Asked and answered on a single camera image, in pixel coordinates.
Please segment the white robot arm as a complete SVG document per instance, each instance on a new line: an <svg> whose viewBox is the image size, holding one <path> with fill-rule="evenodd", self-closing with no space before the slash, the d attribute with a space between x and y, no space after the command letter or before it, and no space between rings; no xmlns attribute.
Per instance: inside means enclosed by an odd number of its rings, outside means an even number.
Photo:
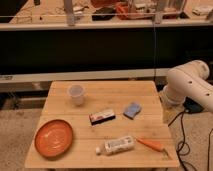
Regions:
<svg viewBox="0 0 213 171"><path fill-rule="evenodd" d="M193 60L168 70L167 84L162 90L162 100L167 106L178 106L190 98L213 113L213 85L206 79L210 74L208 65Z"/></svg>

